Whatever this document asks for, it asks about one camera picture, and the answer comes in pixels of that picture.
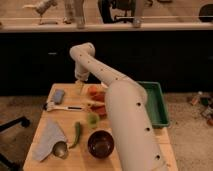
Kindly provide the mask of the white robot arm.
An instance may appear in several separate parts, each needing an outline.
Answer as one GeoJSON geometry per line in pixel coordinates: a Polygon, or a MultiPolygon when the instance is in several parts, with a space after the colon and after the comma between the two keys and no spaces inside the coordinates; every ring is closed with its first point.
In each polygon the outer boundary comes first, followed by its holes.
{"type": "Polygon", "coordinates": [[[125,74],[95,58],[92,43],[73,46],[75,77],[87,81],[92,73],[107,86],[105,108],[122,171],[168,171],[145,105],[145,89],[125,74]]]}

